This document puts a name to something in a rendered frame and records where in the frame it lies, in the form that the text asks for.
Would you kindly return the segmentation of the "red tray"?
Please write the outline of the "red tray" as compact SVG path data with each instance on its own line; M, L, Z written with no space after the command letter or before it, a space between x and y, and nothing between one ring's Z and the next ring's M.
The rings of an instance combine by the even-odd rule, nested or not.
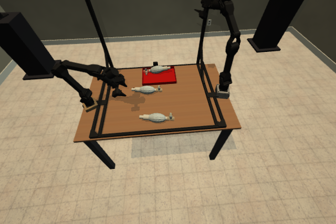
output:
M146 76L142 68L142 86L151 86L151 85L159 85L159 84L175 84L176 83L176 75L174 66L170 66L171 69L167 71L163 71L161 73L151 73L149 72Z

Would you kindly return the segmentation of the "white squeeze bag with beige valve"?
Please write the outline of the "white squeeze bag with beige valve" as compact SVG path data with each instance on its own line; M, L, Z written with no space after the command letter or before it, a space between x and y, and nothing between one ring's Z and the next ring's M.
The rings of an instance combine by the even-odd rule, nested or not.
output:
M169 116L165 116L161 113L152 113L152 114L140 115L140 119L149 120L155 123L160 123L160 122L164 122L165 120L174 121L174 116L172 115L172 113L169 113Z

